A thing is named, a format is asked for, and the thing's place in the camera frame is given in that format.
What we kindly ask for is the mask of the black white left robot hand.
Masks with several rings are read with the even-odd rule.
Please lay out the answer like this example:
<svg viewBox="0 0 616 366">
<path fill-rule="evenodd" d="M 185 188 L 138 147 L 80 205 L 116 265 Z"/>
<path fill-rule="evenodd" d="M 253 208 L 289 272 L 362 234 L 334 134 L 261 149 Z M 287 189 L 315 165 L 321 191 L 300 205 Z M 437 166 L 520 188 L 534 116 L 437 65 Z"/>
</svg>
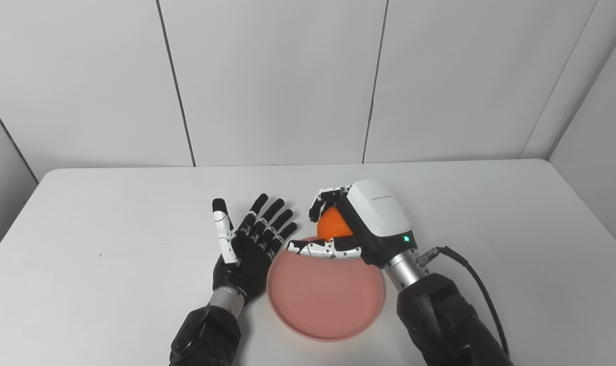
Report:
<svg viewBox="0 0 616 366">
<path fill-rule="evenodd" d="M 293 211 L 282 198 L 265 209 L 268 200 L 267 194 L 259 195 L 239 225 L 232 222 L 224 199 L 212 202 L 221 250 L 213 267 L 212 288 L 236 290 L 245 305 L 266 289 L 273 260 L 298 229 L 292 221 Z"/>
</svg>

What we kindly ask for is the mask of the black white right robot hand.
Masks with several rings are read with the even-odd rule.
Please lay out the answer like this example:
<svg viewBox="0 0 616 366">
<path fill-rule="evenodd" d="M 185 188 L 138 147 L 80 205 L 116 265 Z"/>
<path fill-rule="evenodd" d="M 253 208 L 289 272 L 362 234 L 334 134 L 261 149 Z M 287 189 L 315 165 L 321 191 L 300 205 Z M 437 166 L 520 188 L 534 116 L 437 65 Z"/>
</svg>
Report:
<svg viewBox="0 0 616 366">
<path fill-rule="evenodd" d="M 310 221 L 317 223 L 335 208 L 351 234 L 327 239 L 292 239 L 290 253 L 320 259 L 363 259 L 385 268 L 402 253 L 415 254 L 417 244 L 401 204 L 381 180 L 364 179 L 348 186 L 318 190 L 310 207 Z"/>
</svg>

